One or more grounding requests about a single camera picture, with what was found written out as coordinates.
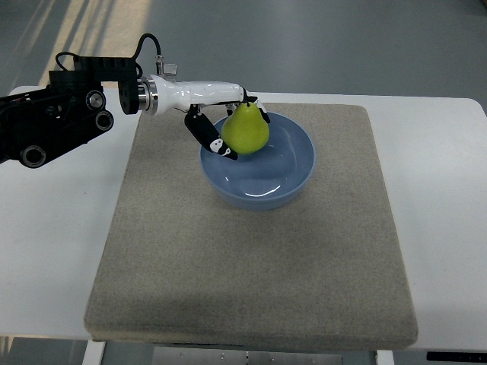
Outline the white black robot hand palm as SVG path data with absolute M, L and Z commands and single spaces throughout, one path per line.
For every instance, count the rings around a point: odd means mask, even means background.
M 159 116 L 172 109 L 187 111 L 192 105 L 212 106 L 244 100 L 244 88 L 220 81 L 171 82 L 159 75 L 146 78 L 146 112 Z

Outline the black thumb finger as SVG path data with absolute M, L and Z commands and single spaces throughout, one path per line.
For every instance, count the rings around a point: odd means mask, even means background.
M 218 154 L 231 160 L 237 160 L 238 155 L 222 139 L 210 119 L 200 111 L 198 106 L 191 106 L 184 118 L 184 124 L 201 146 L 213 154 Z

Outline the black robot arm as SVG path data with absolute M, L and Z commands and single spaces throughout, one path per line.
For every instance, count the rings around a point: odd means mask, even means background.
M 151 116 L 168 110 L 185 114 L 184 124 L 209 152 L 236 160 L 242 153 L 228 143 L 202 112 L 223 105 L 229 116 L 242 115 L 238 138 L 255 141 L 270 123 L 258 98 L 228 82 L 172 82 L 177 72 L 156 56 L 155 75 L 144 76 L 136 59 L 125 57 L 73 57 L 74 70 L 49 73 L 41 89 L 1 99 L 1 161 L 17 160 L 39 168 L 108 132 L 114 125 L 107 110 L 102 84 L 117 83 L 120 106 L 126 115 L 139 111 Z

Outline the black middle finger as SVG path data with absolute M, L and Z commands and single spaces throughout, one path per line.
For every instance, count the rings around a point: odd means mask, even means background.
M 240 105 L 241 105 L 241 103 L 239 103 L 239 102 L 227 104 L 226 105 L 227 115 L 231 116 Z

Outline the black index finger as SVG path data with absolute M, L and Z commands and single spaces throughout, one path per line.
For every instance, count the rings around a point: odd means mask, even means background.
M 251 117 L 261 117 L 267 124 L 270 123 L 270 118 L 266 108 L 258 97 L 246 97 L 245 104 Z

